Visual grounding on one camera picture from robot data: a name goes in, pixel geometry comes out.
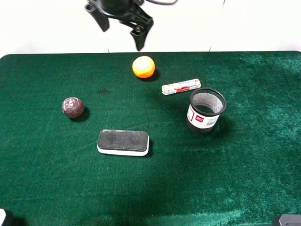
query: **black object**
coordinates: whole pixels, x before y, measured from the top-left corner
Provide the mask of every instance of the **black object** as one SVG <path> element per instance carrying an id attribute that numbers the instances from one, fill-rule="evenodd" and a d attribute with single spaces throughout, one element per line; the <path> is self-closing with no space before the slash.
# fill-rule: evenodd
<path id="1" fill-rule="evenodd" d="M 190 95 L 186 117 L 189 129 L 197 134 L 209 133 L 226 106 L 226 99 L 220 92 L 212 88 L 196 89 Z"/>
<path id="2" fill-rule="evenodd" d="M 146 1 L 153 3 L 153 4 L 162 5 L 162 6 L 171 6 L 178 2 L 178 0 L 174 0 L 174 2 L 163 2 L 163 1 L 157 1 L 157 0 L 146 0 Z"/>
<path id="3" fill-rule="evenodd" d="M 273 221 L 273 226 L 301 226 L 301 215 L 283 214 Z"/>
<path id="4" fill-rule="evenodd" d="M 12 226 L 14 215 L 9 210 L 0 209 L 0 226 Z"/>
<path id="5" fill-rule="evenodd" d="M 143 156 L 149 149 L 149 135 L 144 131 L 104 129 L 97 149 L 105 154 Z"/>
<path id="6" fill-rule="evenodd" d="M 109 29 L 109 19 L 117 19 L 122 24 L 131 27 L 136 48 L 140 51 L 144 47 L 145 39 L 153 26 L 152 17 L 147 15 L 139 5 L 143 0 L 88 0 L 86 11 L 96 20 L 105 32 Z"/>

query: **orange ball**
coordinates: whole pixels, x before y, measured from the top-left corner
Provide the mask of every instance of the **orange ball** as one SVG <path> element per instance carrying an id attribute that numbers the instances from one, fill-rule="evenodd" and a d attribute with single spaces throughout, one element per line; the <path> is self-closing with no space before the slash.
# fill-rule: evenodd
<path id="1" fill-rule="evenodd" d="M 133 62 L 132 68 L 137 77 L 146 79 L 154 74 L 155 63 L 149 56 L 141 56 Z"/>

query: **black mesh cup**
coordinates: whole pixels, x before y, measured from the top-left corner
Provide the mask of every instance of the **black mesh cup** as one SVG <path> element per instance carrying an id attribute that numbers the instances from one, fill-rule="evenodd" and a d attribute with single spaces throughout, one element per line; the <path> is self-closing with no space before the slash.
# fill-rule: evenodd
<path id="1" fill-rule="evenodd" d="M 212 88 L 199 88 L 190 95 L 186 122 L 189 129 L 198 134 L 209 133 L 220 114 L 226 109 L 224 96 Z"/>

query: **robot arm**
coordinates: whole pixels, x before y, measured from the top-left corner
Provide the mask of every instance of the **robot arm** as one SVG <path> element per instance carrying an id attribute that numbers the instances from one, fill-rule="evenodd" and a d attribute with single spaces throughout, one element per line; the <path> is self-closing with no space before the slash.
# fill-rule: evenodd
<path id="1" fill-rule="evenodd" d="M 117 19 L 120 23 L 131 27 L 136 48 L 140 51 L 144 47 L 145 39 L 153 26 L 152 17 L 141 8 L 143 0 L 88 0 L 86 11 L 96 20 L 105 32 L 109 29 L 109 18 Z"/>

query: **white wall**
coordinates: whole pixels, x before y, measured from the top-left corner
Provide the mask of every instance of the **white wall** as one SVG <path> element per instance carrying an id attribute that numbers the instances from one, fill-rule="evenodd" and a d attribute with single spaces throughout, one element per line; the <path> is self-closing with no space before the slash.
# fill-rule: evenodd
<path id="1" fill-rule="evenodd" d="M 143 52 L 301 51 L 296 0 L 145 2 L 154 19 Z M 0 1 L 0 56 L 13 53 L 136 52 L 130 28 L 110 20 L 103 33 L 85 0 Z"/>

